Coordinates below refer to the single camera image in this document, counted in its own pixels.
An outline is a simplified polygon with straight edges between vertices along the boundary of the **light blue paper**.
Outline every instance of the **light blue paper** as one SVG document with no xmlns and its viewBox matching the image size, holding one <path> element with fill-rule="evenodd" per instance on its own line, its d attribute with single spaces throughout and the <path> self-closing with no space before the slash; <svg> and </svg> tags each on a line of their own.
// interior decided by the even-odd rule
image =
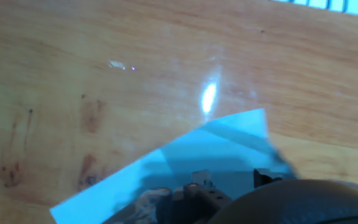
<svg viewBox="0 0 358 224">
<path fill-rule="evenodd" d="M 214 185 L 232 198 L 253 189 L 252 171 L 268 168 L 291 174 L 268 144 L 263 109 L 216 119 L 123 168 L 50 209 L 58 224 L 100 224 L 147 189 L 175 189 L 191 173 L 208 169 Z"/>
</svg>

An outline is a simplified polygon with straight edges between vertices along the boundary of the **wood grain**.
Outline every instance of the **wood grain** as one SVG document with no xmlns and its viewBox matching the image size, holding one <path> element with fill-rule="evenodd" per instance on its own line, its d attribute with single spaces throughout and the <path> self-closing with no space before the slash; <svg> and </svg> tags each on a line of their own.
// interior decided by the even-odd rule
<svg viewBox="0 0 358 224">
<path fill-rule="evenodd" d="M 0 0 L 0 223 L 53 223 L 60 201 L 256 108 L 303 177 L 358 183 L 358 17 L 261 0 Z"/>
</svg>

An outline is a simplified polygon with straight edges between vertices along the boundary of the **metal component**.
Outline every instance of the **metal component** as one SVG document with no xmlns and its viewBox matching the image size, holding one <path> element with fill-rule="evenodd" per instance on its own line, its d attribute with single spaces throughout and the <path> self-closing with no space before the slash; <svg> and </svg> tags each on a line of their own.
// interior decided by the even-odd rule
<svg viewBox="0 0 358 224">
<path fill-rule="evenodd" d="M 205 188 L 215 188 L 211 174 L 208 172 L 208 170 L 194 172 L 191 174 L 191 178 L 193 183 L 203 185 Z"/>
</svg>

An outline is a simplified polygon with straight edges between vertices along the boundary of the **black plastic part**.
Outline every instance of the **black plastic part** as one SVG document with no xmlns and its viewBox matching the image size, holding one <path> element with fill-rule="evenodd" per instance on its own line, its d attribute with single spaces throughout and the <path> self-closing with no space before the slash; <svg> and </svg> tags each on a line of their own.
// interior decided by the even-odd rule
<svg viewBox="0 0 358 224">
<path fill-rule="evenodd" d="M 254 188 L 261 187 L 263 185 L 271 184 L 283 180 L 281 177 L 271 178 L 268 175 L 260 174 L 259 171 L 254 169 Z"/>
<path fill-rule="evenodd" d="M 208 224 L 314 224 L 356 219 L 357 189 L 327 180 L 283 180 L 233 201 Z"/>
</svg>

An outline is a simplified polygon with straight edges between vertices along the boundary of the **table surface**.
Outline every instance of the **table surface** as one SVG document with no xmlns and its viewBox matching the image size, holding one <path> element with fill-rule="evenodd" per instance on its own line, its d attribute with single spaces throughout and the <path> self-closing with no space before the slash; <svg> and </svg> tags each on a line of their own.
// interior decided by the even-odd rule
<svg viewBox="0 0 358 224">
<path fill-rule="evenodd" d="M 0 0 L 0 223 L 53 223 L 69 196 L 256 108 L 303 177 L 358 183 L 358 17 L 268 0 Z"/>
</svg>

